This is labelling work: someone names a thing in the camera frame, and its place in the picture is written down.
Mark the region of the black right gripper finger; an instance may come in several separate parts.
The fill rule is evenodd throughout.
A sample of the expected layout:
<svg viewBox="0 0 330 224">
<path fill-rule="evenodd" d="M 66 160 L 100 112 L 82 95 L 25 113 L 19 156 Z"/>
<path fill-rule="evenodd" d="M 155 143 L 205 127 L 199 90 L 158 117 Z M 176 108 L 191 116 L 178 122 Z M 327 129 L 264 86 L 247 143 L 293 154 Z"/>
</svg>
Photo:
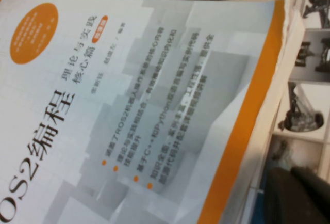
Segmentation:
<svg viewBox="0 0 330 224">
<path fill-rule="evenodd" d="M 329 223 L 329 183 L 304 167 L 271 169 L 263 218 L 265 223 Z"/>
</svg>

